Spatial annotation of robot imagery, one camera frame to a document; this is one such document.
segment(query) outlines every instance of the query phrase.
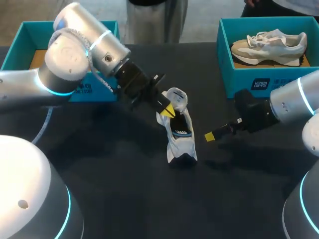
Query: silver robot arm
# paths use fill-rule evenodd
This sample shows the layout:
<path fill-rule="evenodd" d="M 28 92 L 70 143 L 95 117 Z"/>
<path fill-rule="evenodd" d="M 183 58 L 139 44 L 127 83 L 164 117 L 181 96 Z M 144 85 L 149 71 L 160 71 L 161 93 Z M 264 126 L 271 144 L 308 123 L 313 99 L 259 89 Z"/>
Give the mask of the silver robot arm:
<path fill-rule="evenodd" d="M 215 140 L 238 130 L 254 133 L 280 122 L 304 120 L 304 144 L 319 156 L 319 70 L 273 90 L 269 100 L 257 100 L 248 90 L 241 90 L 235 94 L 235 107 L 240 118 L 213 130 Z"/>
<path fill-rule="evenodd" d="M 129 58 L 130 50 L 79 3 L 65 7 L 56 17 L 53 28 L 54 35 L 63 33 L 49 46 L 40 68 L 0 71 L 0 113 L 67 102 L 90 66 L 105 77 L 115 77 L 118 87 L 112 89 L 95 74 L 112 93 L 127 99 L 132 107 L 146 102 L 162 115 L 175 116 L 170 101 L 156 87 L 164 75 L 145 74 Z"/>

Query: cardboard box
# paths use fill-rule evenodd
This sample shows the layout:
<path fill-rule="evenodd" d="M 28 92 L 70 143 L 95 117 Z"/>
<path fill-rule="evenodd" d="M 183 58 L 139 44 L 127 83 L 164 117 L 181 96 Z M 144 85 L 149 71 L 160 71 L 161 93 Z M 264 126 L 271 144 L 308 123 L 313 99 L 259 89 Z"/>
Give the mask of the cardboard box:
<path fill-rule="evenodd" d="M 102 21 L 102 23 L 120 39 L 117 22 Z M 11 44 L 1 70 L 27 70 L 42 65 L 52 34 L 53 21 L 23 22 Z M 115 78 L 105 80 L 116 88 Z M 88 72 L 69 101 L 113 102 L 116 101 L 116 97 L 91 72 Z"/>
<path fill-rule="evenodd" d="M 287 67 L 274 62 L 244 66 L 233 61 L 230 45 L 247 35 L 279 29 L 289 35 L 305 32 L 308 47 L 300 67 Z M 217 56 L 226 94 L 233 98 L 241 89 L 255 97 L 269 97 L 270 92 L 301 76 L 319 69 L 319 26 L 313 17 L 245 17 L 221 19 L 217 35 Z"/>

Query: shoe insole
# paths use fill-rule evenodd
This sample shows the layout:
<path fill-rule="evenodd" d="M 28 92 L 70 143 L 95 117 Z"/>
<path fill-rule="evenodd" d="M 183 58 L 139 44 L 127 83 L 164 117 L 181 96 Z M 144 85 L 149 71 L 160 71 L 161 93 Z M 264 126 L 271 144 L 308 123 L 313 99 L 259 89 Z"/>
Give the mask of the shoe insole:
<path fill-rule="evenodd" d="M 191 137 L 191 130 L 188 128 L 184 115 L 176 112 L 176 116 L 170 119 L 170 128 L 175 138 Z"/>

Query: logo on box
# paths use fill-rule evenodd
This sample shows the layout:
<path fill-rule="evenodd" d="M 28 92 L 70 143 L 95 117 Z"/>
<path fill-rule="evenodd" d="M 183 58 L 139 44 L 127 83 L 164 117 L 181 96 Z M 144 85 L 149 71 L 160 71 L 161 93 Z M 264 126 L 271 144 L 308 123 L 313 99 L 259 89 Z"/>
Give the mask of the logo on box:
<path fill-rule="evenodd" d="M 251 90 L 265 90 L 268 88 L 269 82 L 270 78 L 256 78 L 251 86 Z"/>

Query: shoe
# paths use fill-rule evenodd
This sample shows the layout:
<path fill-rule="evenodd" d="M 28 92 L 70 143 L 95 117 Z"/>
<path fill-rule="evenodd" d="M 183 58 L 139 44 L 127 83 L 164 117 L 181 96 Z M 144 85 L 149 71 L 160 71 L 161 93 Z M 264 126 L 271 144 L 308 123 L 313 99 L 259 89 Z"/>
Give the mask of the shoe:
<path fill-rule="evenodd" d="M 187 94 L 178 88 L 170 88 L 162 94 L 171 101 L 176 113 L 174 118 L 156 113 L 157 122 L 167 130 L 168 163 L 176 166 L 195 165 L 197 162 L 195 136 L 187 110 Z"/>
<path fill-rule="evenodd" d="M 257 65 L 264 60 L 273 60 L 286 66 L 300 66 L 307 48 L 307 35 L 286 35 L 278 29 L 247 36 L 247 40 L 233 43 L 231 53 L 240 61 Z"/>

